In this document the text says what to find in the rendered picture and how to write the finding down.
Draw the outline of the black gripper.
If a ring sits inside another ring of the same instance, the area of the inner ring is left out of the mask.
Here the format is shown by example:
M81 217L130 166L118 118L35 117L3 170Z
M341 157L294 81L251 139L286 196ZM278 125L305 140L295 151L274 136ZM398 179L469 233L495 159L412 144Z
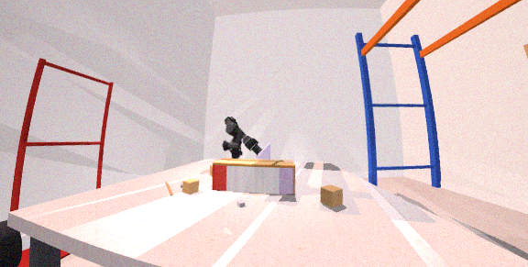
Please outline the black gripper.
M232 149L230 150L232 152L232 159L238 159L239 156L242 155L241 144L242 139L240 138L233 138L232 143L228 143L228 148Z

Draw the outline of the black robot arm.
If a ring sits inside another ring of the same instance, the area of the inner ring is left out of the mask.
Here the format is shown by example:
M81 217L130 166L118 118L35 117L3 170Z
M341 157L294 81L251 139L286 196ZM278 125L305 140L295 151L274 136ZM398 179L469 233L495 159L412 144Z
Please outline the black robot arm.
M232 136L233 138L240 138L242 139L242 142L245 144L245 147L249 151L254 151L257 156L264 150L259 145L257 145L259 142L250 136L247 136L238 126L236 120L233 117L227 117L224 120L226 126L225 126L225 132ZM224 141L223 143L223 149L224 150L232 150L231 148L228 148L228 143L232 143L232 140L230 142ZM257 143L257 144L256 144ZM256 145L255 145L256 144ZM255 145L255 146L254 146ZM253 147L254 146L254 147ZM253 147L253 148L252 148ZM252 149L251 149L252 148ZM257 157L256 156L256 157Z

